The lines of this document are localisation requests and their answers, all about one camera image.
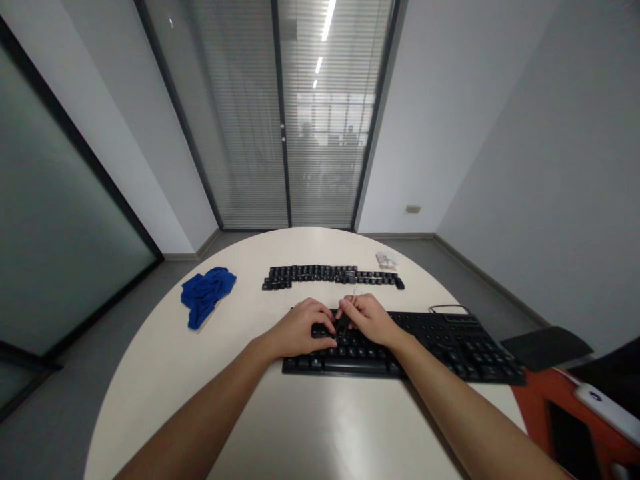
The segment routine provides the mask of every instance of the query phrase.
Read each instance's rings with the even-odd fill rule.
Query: mouse pad
[[[584,340],[562,327],[537,330],[502,340],[500,343],[532,372],[539,372],[593,352]]]

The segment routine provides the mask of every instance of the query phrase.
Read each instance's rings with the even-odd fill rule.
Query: white oval table
[[[111,479],[160,426],[253,337],[291,306],[314,297],[337,308],[344,295],[373,293],[391,311],[426,312],[456,303],[430,274],[398,253],[406,289],[389,285],[294,283],[262,291],[269,268],[357,265],[380,270],[374,240],[339,230],[294,228],[257,235],[204,261],[154,308],[124,354],[93,432],[85,478]],[[199,333],[187,328],[181,284],[213,267],[237,276]],[[510,387],[472,384],[522,430]],[[262,378],[209,478],[461,478],[462,472],[415,390],[406,382],[283,375],[281,361]]]

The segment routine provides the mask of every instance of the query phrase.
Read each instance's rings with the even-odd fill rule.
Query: white device
[[[588,383],[582,383],[573,395],[623,437],[640,448],[640,420]]]

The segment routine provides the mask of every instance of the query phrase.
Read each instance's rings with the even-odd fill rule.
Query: keyboard
[[[262,290],[284,290],[291,288],[293,282],[328,281],[354,285],[395,285],[404,290],[405,284],[397,273],[382,271],[360,271],[354,265],[332,267],[330,265],[291,265],[289,267],[271,267],[269,276],[262,284]]]
[[[389,315],[462,380],[526,385],[521,366],[498,348],[475,315],[408,312],[389,312]],[[337,331],[332,336],[324,325],[313,325],[312,337],[332,337],[338,343],[337,348],[285,358],[282,373],[407,377],[391,352],[366,338],[360,330],[346,329],[344,336],[342,334]]]

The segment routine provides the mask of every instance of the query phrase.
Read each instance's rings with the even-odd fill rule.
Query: forearm
[[[150,438],[116,478],[205,478],[273,360],[261,337],[252,340]]]
[[[511,420],[408,335],[391,346],[473,479],[565,479]]]

